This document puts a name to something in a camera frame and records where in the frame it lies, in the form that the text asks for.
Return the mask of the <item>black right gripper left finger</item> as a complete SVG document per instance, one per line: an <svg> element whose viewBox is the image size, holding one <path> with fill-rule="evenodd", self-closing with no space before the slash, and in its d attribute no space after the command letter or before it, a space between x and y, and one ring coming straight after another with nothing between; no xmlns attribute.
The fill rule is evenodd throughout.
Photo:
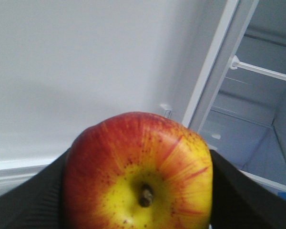
<svg viewBox="0 0 286 229"><path fill-rule="evenodd" d="M0 196L0 229L62 229L62 175L67 152Z"/></svg>

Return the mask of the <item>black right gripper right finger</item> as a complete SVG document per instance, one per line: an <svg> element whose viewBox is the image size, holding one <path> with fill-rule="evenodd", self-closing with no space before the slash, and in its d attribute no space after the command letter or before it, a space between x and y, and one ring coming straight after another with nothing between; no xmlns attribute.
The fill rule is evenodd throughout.
<svg viewBox="0 0 286 229"><path fill-rule="evenodd" d="M216 151L213 163L214 229L286 229L286 201L236 169Z"/></svg>

